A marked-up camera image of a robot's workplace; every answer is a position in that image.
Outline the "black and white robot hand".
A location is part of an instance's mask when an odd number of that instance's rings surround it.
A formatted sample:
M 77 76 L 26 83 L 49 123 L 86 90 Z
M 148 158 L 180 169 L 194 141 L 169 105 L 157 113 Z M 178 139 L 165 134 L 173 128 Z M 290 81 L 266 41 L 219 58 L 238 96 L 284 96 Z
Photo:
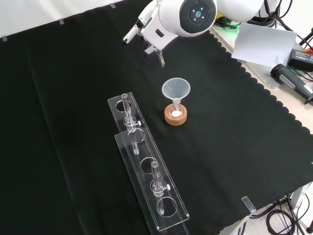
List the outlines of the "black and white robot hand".
M 145 53 L 151 54 L 154 51 L 159 53 L 178 37 L 162 25 L 159 17 L 161 4 L 161 0 L 153 0 L 142 10 L 134 26 L 123 37 L 123 44 L 128 44 L 135 35 L 139 35 L 149 43 L 144 49 Z

